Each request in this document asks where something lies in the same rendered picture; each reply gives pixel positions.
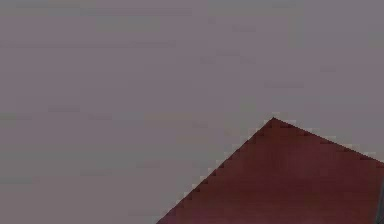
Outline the dark grey furniture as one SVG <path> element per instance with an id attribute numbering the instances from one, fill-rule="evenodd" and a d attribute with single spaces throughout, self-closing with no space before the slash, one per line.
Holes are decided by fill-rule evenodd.
<path id="1" fill-rule="evenodd" d="M 382 181 L 375 224 L 384 224 L 384 180 Z"/>

